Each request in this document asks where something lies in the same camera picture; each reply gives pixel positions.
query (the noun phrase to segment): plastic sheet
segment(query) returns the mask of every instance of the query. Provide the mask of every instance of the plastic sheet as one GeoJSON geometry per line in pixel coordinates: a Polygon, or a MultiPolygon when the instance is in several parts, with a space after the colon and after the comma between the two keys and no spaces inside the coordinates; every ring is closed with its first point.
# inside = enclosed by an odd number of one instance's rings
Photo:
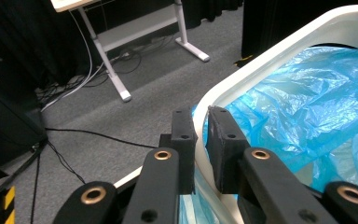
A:
{"type": "Polygon", "coordinates": [[[251,146],[273,150],[292,172],[312,163],[317,190],[358,184],[358,49],[305,49],[227,110],[251,146]]]}

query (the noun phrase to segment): white container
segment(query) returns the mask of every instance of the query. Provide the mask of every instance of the white container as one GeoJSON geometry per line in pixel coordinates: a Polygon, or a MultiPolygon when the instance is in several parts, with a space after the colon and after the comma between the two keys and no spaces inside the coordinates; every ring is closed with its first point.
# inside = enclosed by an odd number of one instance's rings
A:
{"type": "MultiPolygon", "coordinates": [[[[358,48],[358,6],[339,7],[328,11],[210,89],[201,99],[194,114],[197,135],[202,136],[209,105],[225,107],[303,49],[323,43],[337,43],[358,48]]],[[[201,193],[205,193],[204,197],[209,201],[218,218],[227,223],[234,217],[237,223],[242,223],[234,197],[221,195],[214,185],[212,165],[205,153],[202,137],[199,137],[196,146],[196,164],[209,184],[209,186],[208,184],[199,186],[202,188],[201,193]],[[212,192],[217,197],[206,195],[212,192]]]]}

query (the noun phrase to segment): black curtain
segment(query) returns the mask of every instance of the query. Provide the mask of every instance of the black curtain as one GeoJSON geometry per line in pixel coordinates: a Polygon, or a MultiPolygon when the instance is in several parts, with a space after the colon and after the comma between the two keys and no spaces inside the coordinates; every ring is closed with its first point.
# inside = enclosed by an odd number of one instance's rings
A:
{"type": "Polygon", "coordinates": [[[223,10],[237,10],[243,0],[182,0],[186,18],[186,28],[200,25],[202,19],[214,21],[223,10]]]}
{"type": "Polygon", "coordinates": [[[55,12],[49,0],[0,0],[0,58],[0,77],[19,79],[25,89],[65,84],[89,66],[69,13],[55,12]]]}

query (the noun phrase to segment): white desk frame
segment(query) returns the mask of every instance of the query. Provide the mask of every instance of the white desk frame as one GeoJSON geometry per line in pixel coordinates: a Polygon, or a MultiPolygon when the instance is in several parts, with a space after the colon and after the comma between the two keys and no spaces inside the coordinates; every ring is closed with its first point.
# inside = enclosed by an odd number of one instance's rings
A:
{"type": "Polygon", "coordinates": [[[176,39],[176,43],[196,55],[202,61],[208,62],[210,60],[210,57],[207,54],[197,49],[187,41],[185,16],[183,14],[181,0],[175,0],[175,3],[169,7],[157,10],[98,35],[95,34],[89,18],[83,8],[83,6],[93,2],[95,2],[95,0],[51,0],[51,3],[57,12],[65,10],[78,10],[80,12],[83,21],[89,29],[89,33],[94,41],[95,47],[100,53],[103,63],[109,72],[108,76],[112,80],[113,85],[116,87],[116,90],[124,102],[130,101],[131,95],[121,82],[106,56],[106,52],[111,49],[117,48],[143,35],[150,34],[158,29],[178,22],[181,37],[176,39]]]}

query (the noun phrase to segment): power cable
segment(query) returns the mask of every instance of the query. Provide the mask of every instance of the power cable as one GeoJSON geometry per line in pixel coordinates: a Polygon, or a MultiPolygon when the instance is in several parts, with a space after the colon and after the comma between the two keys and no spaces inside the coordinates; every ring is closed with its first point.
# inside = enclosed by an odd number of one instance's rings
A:
{"type": "Polygon", "coordinates": [[[111,137],[111,136],[108,136],[108,135],[105,135],[105,134],[102,134],[102,133],[95,133],[95,132],[86,131],[86,130],[78,130],[78,129],[52,129],[52,128],[46,128],[46,130],[47,130],[47,131],[54,131],[54,132],[90,133],[90,134],[98,135],[98,136],[101,136],[101,137],[104,137],[104,138],[107,138],[107,139],[110,139],[110,140],[114,140],[114,141],[117,141],[117,142],[120,142],[120,143],[124,143],[124,144],[128,144],[128,145],[131,145],[131,146],[135,146],[135,147],[147,147],[147,148],[153,148],[153,149],[156,148],[156,147],[153,147],[153,146],[144,145],[144,144],[138,144],[138,143],[133,143],[133,142],[130,142],[130,141],[126,141],[126,140],[122,140],[122,139],[119,139],[119,138],[111,137]]]}
{"type": "Polygon", "coordinates": [[[32,199],[32,207],[31,207],[31,224],[34,224],[34,208],[36,205],[36,191],[37,191],[37,180],[39,178],[39,168],[40,168],[40,154],[37,157],[36,174],[34,176],[34,197],[32,199]]]}
{"type": "Polygon", "coordinates": [[[62,164],[63,167],[65,167],[66,170],[68,170],[69,172],[71,172],[72,174],[74,174],[83,184],[86,184],[86,181],[84,181],[83,177],[81,175],[79,175],[70,165],[69,163],[66,161],[66,159],[63,157],[63,155],[57,150],[57,148],[52,145],[49,141],[48,141],[48,145],[51,147],[51,149],[53,149],[53,151],[56,153],[58,160],[60,161],[60,163],[62,164]]]}

